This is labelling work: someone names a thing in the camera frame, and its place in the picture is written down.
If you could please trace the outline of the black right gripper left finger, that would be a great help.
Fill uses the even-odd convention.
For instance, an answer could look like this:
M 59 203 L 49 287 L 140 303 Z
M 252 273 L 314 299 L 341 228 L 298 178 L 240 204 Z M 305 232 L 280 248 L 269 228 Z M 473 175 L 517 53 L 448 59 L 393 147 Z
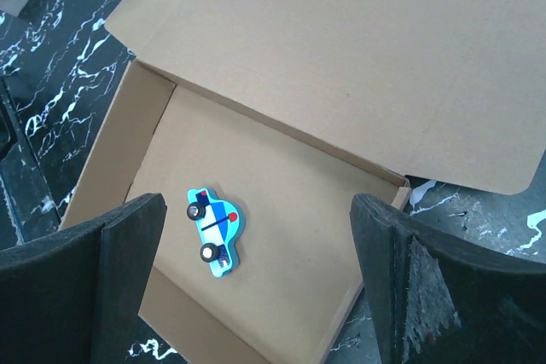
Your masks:
M 121 363 L 166 219 L 161 194 L 1 252 L 3 363 Z

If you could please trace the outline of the small blue toy car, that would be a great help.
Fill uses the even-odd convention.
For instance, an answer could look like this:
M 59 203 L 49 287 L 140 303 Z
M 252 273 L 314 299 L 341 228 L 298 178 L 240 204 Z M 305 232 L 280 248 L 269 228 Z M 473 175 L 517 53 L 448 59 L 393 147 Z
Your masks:
M 187 200 L 186 215 L 200 236 L 200 259 L 209 265 L 215 278 L 222 278 L 240 263 L 235 243 L 245 228 L 244 213 L 210 188 L 190 189 Z

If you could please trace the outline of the brown cardboard box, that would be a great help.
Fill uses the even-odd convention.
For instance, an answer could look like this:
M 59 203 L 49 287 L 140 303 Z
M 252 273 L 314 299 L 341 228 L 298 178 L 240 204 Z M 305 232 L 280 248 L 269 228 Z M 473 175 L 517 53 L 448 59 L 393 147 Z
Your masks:
M 192 363 L 322 363 L 360 292 L 351 202 L 409 176 L 526 190 L 545 149 L 545 0 L 122 0 L 135 53 L 62 221 L 160 193 L 140 316 Z M 187 192 L 238 205 L 200 259 Z

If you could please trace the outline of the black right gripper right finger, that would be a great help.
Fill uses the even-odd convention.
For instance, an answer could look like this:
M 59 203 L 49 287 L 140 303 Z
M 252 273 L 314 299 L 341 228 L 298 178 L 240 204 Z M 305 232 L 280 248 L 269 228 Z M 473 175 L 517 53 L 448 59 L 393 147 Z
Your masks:
M 357 194 L 351 231 L 385 363 L 542 363 L 545 267 Z

